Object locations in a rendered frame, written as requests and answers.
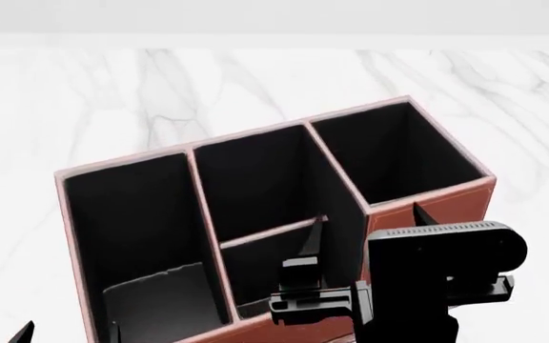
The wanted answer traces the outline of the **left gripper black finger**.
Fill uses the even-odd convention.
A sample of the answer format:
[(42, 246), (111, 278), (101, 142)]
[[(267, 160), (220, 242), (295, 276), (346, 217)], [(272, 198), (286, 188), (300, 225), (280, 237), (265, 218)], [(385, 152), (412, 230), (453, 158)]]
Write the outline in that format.
[(34, 322), (30, 320), (8, 343), (31, 343), (34, 334)]

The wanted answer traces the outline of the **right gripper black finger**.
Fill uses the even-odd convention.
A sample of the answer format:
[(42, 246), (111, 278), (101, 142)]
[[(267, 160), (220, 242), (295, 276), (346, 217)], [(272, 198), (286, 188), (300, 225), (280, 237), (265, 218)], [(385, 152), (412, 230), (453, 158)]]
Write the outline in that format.
[(299, 254), (282, 262), (280, 290), (317, 291), (321, 288), (320, 249), (323, 223), (323, 217), (318, 217), (311, 226), (308, 239)]
[(413, 204), (413, 217), (416, 227), (428, 227), (439, 225), (439, 223), (421, 206), (415, 202)]

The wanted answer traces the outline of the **brown leather caddy black interior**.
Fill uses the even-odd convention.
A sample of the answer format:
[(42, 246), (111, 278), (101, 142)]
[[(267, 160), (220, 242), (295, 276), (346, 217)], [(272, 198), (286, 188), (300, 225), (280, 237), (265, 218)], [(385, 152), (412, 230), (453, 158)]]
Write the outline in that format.
[(409, 97), (59, 171), (88, 343), (330, 343), (346, 318), (276, 325), (281, 262), (366, 279), (366, 237), (483, 219), (496, 178)]

